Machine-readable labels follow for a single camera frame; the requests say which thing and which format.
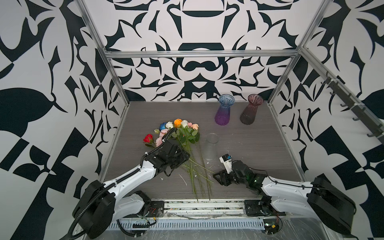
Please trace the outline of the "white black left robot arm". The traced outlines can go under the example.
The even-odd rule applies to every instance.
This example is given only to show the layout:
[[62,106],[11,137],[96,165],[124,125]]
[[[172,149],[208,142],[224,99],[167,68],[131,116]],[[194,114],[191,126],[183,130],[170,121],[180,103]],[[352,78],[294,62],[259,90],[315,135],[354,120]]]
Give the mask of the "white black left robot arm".
[[89,184],[72,213],[74,221],[63,239],[75,240],[83,235],[95,239],[113,221],[128,215],[145,215],[150,206],[150,198],[140,191],[132,195],[129,192],[165,173],[167,169],[174,171],[190,158],[182,145],[171,138],[177,130],[168,130],[162,143],[145,153],[135,168],[104,183],[96,180]]

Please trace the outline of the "white artificial rose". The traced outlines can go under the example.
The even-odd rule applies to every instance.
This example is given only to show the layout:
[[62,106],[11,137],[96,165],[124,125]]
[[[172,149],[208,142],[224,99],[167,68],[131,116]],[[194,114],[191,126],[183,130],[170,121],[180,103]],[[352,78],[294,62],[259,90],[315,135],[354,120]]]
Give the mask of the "white artificial rose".
[[170,129],[172,129],[172,128],[174,128],[175,126],[174,126],[174,123],[173,122],[167,122],[166,123],[166,128],[168,129],[168,130],[170,130]]

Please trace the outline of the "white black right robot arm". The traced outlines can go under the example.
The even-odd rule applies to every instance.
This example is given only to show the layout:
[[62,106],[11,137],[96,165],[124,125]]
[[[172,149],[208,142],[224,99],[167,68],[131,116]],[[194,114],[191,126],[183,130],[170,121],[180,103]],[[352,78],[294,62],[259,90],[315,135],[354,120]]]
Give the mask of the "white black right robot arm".
[[313,218],[344,236],[352,234],[357,211],[355,202],[330,182],[315,178],[312,182],[295,182],[271,177],[267,171],[250,168],[228,155],[220,158],[224,170],[213,178],[222,186],[245,185],[260,200],[246,200],[249,217],[276,217],[266,232],[274,234],[282,228],[281,216],[287,213]]

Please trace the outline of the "clear ribbed glass vase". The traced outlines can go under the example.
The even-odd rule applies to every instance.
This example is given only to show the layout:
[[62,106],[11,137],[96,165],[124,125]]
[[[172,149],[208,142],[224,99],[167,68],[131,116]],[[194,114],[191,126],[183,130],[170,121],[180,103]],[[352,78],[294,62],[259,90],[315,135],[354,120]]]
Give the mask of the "clear ribbed glass vase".
[[217,144],[219,137],[215,133],[209,133],[203,147],[203,157],[207,161],[213,161],[218,157]]

